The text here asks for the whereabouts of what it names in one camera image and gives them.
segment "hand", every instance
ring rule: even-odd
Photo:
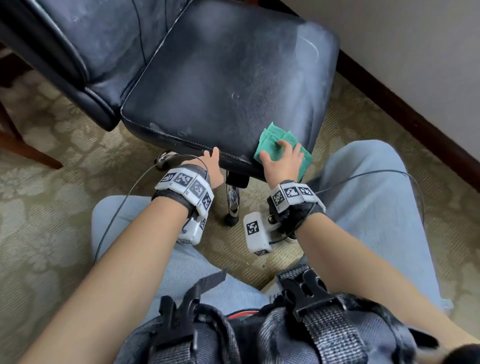
[[[260,160],[264,164],[265,179],[270,189],[273,189],[284,180],[297,182],[304,157],[304,153],[300,153],[300,143],[293,150],[290,143],[286,140],[279,140],[277,144],[283,147],[282,158],[278,161],[273,162],[265,150],[262,150],[259,155]]]
[[[200,159],[207,165],[208,167],[208,175],[210,176],[210,186],[213,188],[217,188],[224,182],[223,174],[220,172],[220,167],[218,165],[218,161],[220,160],[220,151],[217,147],[213,148],[212,156],[208,150],[204,151],[204,155],[200,157]],[[205,169],[204,164],[199,161],[198,159],[187,160],[182,164],[195,164],[197,166],[202,167]]]

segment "person's left hand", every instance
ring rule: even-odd
[[[220,159],[220,151],[217,147],[213,148],[212,155],[208,150],[204,151],[204,155],[200,157],[200,159],[207,165],[208,167],[208,175],[210,176],[210,186],[213,188],[217,188],[224,182],[223,174],[220,172],[220,167],[218,165],[218,161]],[[199,161],[198,159],[187,160],[182,164],[195,164],[197,166],[202,167],[205,169],[204,164]]]

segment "leather seat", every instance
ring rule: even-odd
[[[253,159],[271,122],[312,152],[338,55],[316,23],[230,0],[194,0],[121,108],[137,137],[178,153],[217,146],[221,167],[264,179]]]

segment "person's left arm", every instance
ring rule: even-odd
[[[215,148],[201,159],[223,182]],[[188,163],[204,167],[194,159]],[[158,197],[121,233],[19,363],[111,363],[145,318],[188,210]]]

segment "black plastic buckle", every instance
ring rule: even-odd
[[[191,351],[196,354],[198,332],[193,327],[193,319],[195,306],[199,302],[200,287],[197,285],[187,291],[178,309],[170,296],[162,297],[159,312],[164,318],[163,324],[150,347],[150,355],[188,341],[192,343]]]
[[[311,268],[294,279],[282,279],[279,282],[282,295],[291,306],[292,313],[298,322],[302,322],[307,311],[342,303],[336,296],[327,292],[324,283]]]

